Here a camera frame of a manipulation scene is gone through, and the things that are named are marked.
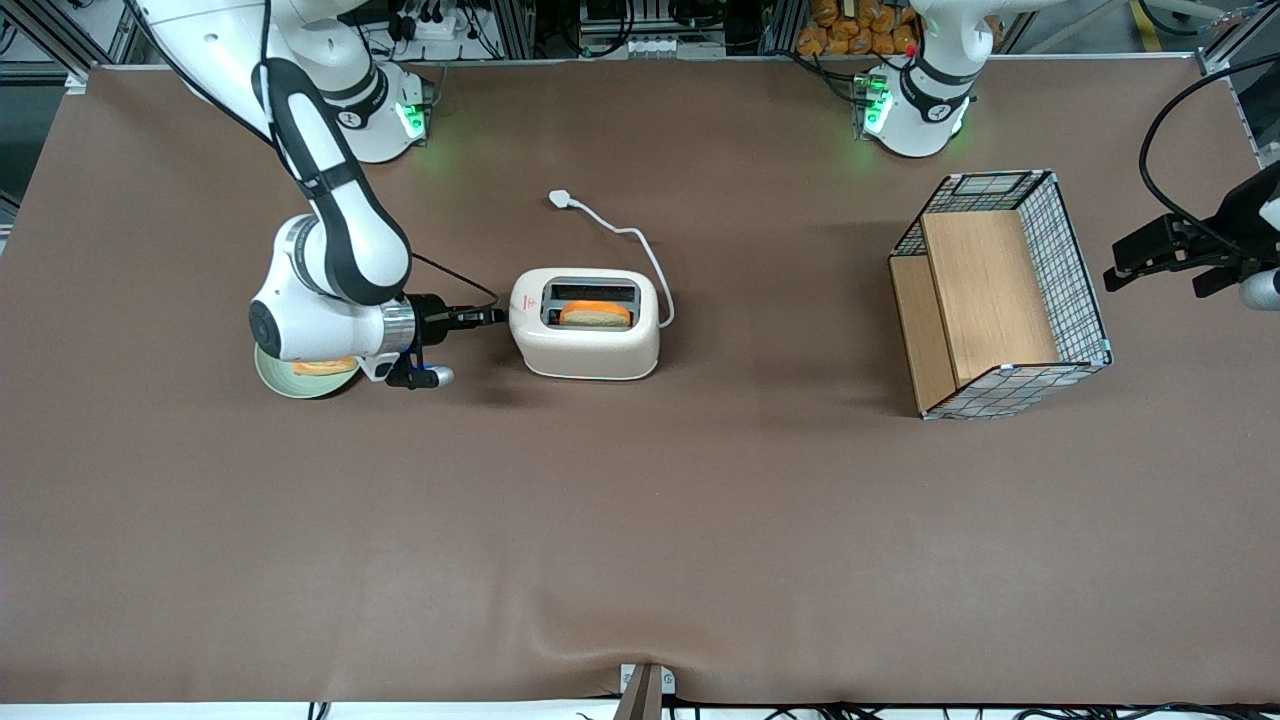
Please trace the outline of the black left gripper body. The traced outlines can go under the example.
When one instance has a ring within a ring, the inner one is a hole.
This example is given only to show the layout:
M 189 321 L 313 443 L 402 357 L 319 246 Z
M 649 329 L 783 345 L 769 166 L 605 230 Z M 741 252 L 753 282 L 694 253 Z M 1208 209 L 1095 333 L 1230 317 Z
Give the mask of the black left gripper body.
M 1277 222 L 1265 215 L 1277 210 L 1277 182 L 1274 163 L 1228 191 L 1215 214 L 1190 219 L 1193 265 L 1277 268 Z

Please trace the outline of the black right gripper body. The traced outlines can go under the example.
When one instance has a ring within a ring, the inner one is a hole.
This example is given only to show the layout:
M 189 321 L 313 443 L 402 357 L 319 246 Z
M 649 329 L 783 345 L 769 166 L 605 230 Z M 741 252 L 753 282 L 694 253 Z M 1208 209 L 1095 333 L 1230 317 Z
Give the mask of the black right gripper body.
M 435 293 L 406 293 L 404 301 L 413 315 L 413 337 L 406 354 L 420 354 L 422 348 L 440 345 L 457 328 L 466 305 L 449 305 Z

